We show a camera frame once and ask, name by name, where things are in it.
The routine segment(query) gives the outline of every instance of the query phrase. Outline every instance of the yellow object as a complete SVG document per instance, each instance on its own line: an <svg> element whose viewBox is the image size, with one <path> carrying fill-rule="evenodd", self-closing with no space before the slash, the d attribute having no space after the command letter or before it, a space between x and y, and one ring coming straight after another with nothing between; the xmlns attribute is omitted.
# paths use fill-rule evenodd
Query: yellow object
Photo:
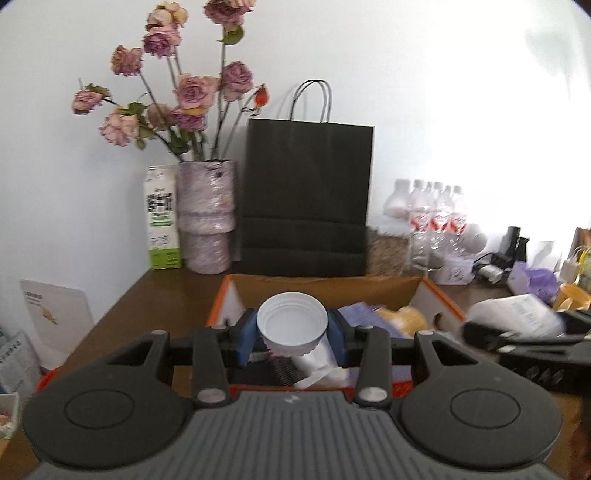
<svg viewBox="0 0 591 480"><path fill-rule="evenodd" d="M402 307L397 312L382 308L376 313L409 338L419 330L430 330L423 314L413 307Z"/></svg>
<svg viewBox="0 0 591 480"><path fill-rule="evenodd" d="M591 295L574 283L566 283L560 287L554 302L554 310L576 310L591 307Z"/></svg>

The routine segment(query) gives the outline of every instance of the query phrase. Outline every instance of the red object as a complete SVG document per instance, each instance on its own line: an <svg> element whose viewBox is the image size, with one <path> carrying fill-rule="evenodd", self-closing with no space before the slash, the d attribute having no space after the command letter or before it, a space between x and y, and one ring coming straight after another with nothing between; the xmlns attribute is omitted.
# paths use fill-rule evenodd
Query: red object
<svg viewBox="0 0 591 480"><path fill-rule="evenodd" d="M263 108L269 103L269 92L267 86L263 83L255 94L255 108Z"/></svg>
<svg viewBox="0 0 591 480"><path fill-rule="evenodd" d="M59 371L60 367L54 368L51 370L47 375L43 376L41 380L39 380L39 384L37 385L37 391L40 392L43 390L47 384L53 380L53 377L56 376L56 373Z"/></svg>

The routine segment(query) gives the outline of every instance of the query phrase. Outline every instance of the round pad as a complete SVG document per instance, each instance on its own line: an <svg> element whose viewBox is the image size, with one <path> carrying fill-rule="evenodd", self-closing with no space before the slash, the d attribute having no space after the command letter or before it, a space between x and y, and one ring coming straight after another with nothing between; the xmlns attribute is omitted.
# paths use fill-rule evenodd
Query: round pad
<svg viewBox="0 0 591 480"><path fill-rule="evenodd" d="M79 427L108 429L127 420L134 408L134 399L125 393L93 390L72 398L66 405L66 417Z"/></svg>
<svg viewBox="0 0 591 480"><path fill-rule="evenodd" d="M519 416L519 404L513 397L495 390L470 390L453 398L452 413L466 425L499 429Z"/></svg>
<svg viewBox="0 0 591 480"><path fill-rule="evenodd" d="M543 460L560 410L541 387L491 364L445 367L406 396L400 422L430 456L474 470Z"/></svg>
<svg viewBox="0 0 591 480"><path fill-rule="evenodd" d="M52 382L27 404L23 428L41 459L107 470L158 453L184 419L183 403L167 385L107 365Z"/></svg>

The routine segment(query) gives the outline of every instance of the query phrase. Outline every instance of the screw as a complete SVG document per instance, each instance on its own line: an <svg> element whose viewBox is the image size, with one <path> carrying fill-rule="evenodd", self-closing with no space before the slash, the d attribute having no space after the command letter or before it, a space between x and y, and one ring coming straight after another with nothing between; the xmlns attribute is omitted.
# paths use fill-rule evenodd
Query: screw
<svg viewBox="0 0 591 480"><path fill-rule="evenodd" d="M220 403L226 400L226 394L219 388L204 388L197 394L197 399L202 403Z"/></svg>
<svg viewBox="0 0 591 480"><path fill-rule="evenodd" d="M359 398L370 403L377 403L388 398L388 392L380 387L367 387L359 392Z"/></svg>

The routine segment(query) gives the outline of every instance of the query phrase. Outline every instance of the pink vase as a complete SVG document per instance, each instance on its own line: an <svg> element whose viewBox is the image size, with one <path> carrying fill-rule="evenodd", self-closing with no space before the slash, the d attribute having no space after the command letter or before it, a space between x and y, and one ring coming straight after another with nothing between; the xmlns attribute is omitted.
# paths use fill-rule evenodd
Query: pink vase
<svg viewBox="0 0 591 480"><path fill-rule="evenodd" d="M222 273L232 263L228 232L234 230L234 162L184 162L177 171L178 229L188 269Z"/></svg>

